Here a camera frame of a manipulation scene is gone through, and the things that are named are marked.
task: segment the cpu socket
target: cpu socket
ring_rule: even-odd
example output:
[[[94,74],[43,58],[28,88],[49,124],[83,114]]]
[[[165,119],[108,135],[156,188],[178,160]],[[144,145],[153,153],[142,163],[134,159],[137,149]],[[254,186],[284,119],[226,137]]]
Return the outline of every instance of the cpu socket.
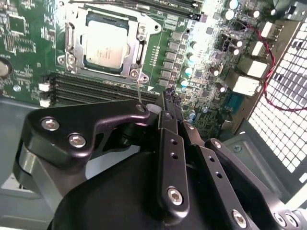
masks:
[[[107,4],[66,5],[64,65],[71,73],[141,84],[150,35],[161,25],[145,13]]]

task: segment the red wire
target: red wire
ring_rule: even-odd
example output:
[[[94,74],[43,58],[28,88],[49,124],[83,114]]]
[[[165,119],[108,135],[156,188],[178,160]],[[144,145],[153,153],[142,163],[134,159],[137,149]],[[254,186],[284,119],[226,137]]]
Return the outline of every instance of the red wire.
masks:
[[[269,71],[269,73],[267,74],[267,76],[264,79],[263,93],[264,93],[265,100],[268,102],[268,104],[270,104],[271,106],[273,106],[274,108],[276,108],[276,109],[278,109],[280,111],[298,112],[298,111],[302,111],[302,110],[307,110],[307,107],[293,108],[293,109],[292,108],[286,108],[285,109],[285,108],[282,108],[282,107],[279,107],[279,106],[273,104],[273,102],[268,98],[267,88],[268,88],[270,76],[273,74],[273,71],[274,71],[275,66],[276,66],[276,58],[275,58],[274,54],[272,53],[272,51],[270,50],[269,44],[261,36],[261,32],[257,28],[255,28],[255,27],[253,27],[251,25],[247,25],[247,28],[250,28],[250,29],[254,30],[258,34],[259,40],[265,45],[265,48],[266,48],[267,52],[270,54],[270,57],[272,59],[272,64],[271,64],[271,67],[270,67],[270,71]]]

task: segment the motherboard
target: motherboard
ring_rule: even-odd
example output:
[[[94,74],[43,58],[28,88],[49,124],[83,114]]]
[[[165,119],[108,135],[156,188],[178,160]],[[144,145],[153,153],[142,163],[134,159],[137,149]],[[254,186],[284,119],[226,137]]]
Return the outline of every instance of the motherboard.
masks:
[[[299,2],[284,19],[305,19]],[[261,89],[282,30],[270,0],[0,0],[0,95],[42,107],[171,88],[204,138]]]

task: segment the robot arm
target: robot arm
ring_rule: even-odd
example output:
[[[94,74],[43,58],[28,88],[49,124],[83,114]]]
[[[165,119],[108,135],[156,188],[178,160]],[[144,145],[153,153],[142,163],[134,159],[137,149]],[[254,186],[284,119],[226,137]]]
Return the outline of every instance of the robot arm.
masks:
[[[174,94],[156,105],[159,114],[128,100],[27,116],[14,173],[54,210],[51,230],[304,229],[227,147],[183,121]],[[139,153],[86,179],[90,159],[132,144]]]

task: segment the bolt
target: bolt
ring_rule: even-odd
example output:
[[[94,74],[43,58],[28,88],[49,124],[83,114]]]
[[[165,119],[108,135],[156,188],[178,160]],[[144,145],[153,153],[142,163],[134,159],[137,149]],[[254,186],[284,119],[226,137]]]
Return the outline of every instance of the bolt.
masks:
[[[286,214],[286,217],[287,217],[288,221],[289,221],[294,227],[298,227],[297,221],[296,221],[292,216],[290,216],[289,214]]]
[[[241,147],[240,145],[235,145],[235,146],[234,146],[234,152],[235,152],[235,153],[238,153],[238,152],[240,152],[240,151],[242,151],[242,147]]]
[[[68,55],[67,60],[68,60],[68,64],[70,64],[70,65],[73,65],[73,64],[76,63],[76,58],[72,54]]]
[[[140,33],[140,34],[142,34],[142,35],[144,35],[144,34],[145,34],[145,32],[146,32],[146,27],[145,27],[145,26],[143,26],[143,25],[142,25],[142,26],[140,26],[140,27],[139,27],[139,33]]]
[[[190,123],[187,123],[187,126],[189,127],[189,129],[193,130],[194,129],[194,126]]]
[[[173,116],[170,113],[166,113],[165,115],[166,115],[167,118],[173,119]]]
[[[70,135],[68,141],[72,146],[76,148],[82,148],[86,144],[84,137],[78,134]]]
[[[220,149],[220,148],[222,147],[221,144],[220,144],[219,142],[217,142],[216,140],[213,141],[213,144],[214,144],[218,149]]]
[[[141,111],[142,113],[145,112],[145,109],[144,109],[143,106],[141,106],[140,104],[137,104],[137,105],[136,105],[136,108],[137,108],[139,111]]]
[[[235,222],[242,228],[245,229],[247,228],[248,224],[244,218],[244,216],[242,216],[241,213],[239,213],[237,210],[232,210],[232,217],[234,218]]]
[[[59,123],[56,120],[51,119],[51,118],[44,119],[41,122],[41,125],[44,129],[48,131],[55,131],[59,128]]]
[[[275,216],[277,222],[278,222],[282,227],[286,227],[286,226],[287,226],[286,221],[282,218],[281,215],[279,215],[278,213],[274,213],[274,216]]]
[[[130,76],[133,78],[138,78],[139,77],[139,72],[137,70],[132,70],[130,73]]]
[[[177,189],[170,188],[168,189],[167,194],[168,198],[172,201],[174,205],[179,206],[182,204],[183,202],[182,195]]]
[[[63,57],[58,57],[58,63],[63,65],[64,64],[64,58]]]
[[[13,86],[13,90],[14,90],[15,92],[20,92],[20,91],[21,91],[20,85],[14,85],[14,86]]]

